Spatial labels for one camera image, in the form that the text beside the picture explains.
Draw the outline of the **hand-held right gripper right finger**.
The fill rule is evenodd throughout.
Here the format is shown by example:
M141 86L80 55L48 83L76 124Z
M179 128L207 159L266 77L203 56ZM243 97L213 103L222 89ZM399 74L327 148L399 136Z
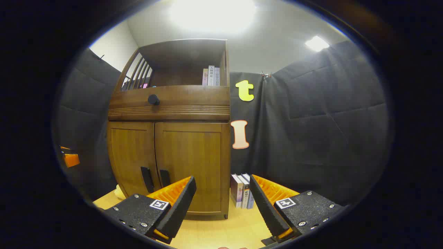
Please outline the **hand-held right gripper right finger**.
M296 192L257 175L250 179L250 190L271 236L262 240L274 247L304 238L327 226L346 211L315 191Z

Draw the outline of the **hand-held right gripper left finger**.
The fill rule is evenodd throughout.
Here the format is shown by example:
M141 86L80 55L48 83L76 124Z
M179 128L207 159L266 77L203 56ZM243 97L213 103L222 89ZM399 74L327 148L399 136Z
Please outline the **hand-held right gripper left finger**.
M189 176L148 195L133 194L105 209L104 215L127 230L170 244L196 189L195 178Z

